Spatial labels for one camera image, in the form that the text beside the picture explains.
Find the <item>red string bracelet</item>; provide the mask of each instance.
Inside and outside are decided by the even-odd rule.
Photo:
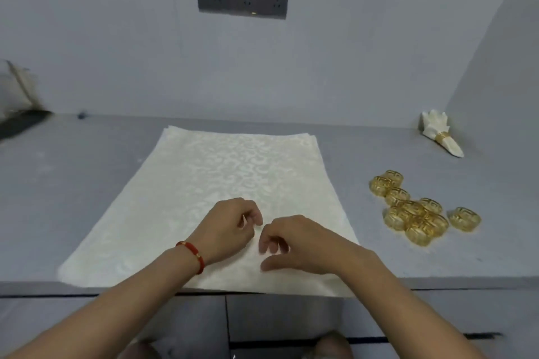
[[[198,252],[197,247],[195,247],[191,243],[187,243],[186,241],[179,241],[178,244],[176,244],[176,247],[178,247],[179,245],[184,245],[185,247],[187,247],[187,249],[190,252],[192,252],[196,258],[198,258],[198,262],[200,263],[200,270],[198,271],[197,275],[202,274],[202,272],[204,271],[204,267],[206,267],[206,265],[204,264],[204,260],[202,259],[202,256]]]

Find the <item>wall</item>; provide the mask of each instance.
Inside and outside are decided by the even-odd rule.
[[[443,108],[502,0],[0,0],[0,55],[71,113],[414,126]]]
[[[504,0],[447,107],[455,134],[534,196],[539,196],[538,23],[539,0]]]

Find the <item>gray countertop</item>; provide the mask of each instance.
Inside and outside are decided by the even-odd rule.
[[[163,128],[317,137],[333,186],[360,243],[412,288],[519,287],[539,280],[536,199],[509,185],[488,157],[464,147],[450,156],[404,128],[255,124],[166,118],[54,116],[0,142],[0,294],[87,293],[59,283],[75,250],[138,170]],[[414,198],[481,214],[474,233],[450,228],[428,248],[382,221],[383,199],[369,180],[404,175]]]

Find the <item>white cloth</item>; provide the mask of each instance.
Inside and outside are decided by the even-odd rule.
[[[316,138],[193,132],[176,127],[159,142],[75,252],[61,281],[110,287],[184,240],[221,199],[255,200],[264,223],[303,214],[357,243],[330,183]],[[351,296],[333,275],[260,271],[261,228],[246,249],[206,267],[187,288]]]

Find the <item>folded napkin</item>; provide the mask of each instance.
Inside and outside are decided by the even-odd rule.
[[[264,223],[303,214],[357,243],[329,181],[316,138],[186,131],[169,126],[58,278],[110,287],[185,240],[219,200],[256,201]],[[185,287],[280,294],[351,296],[334,275],[269,273],[260,263],[260,227],[244,251],[206,267]]]

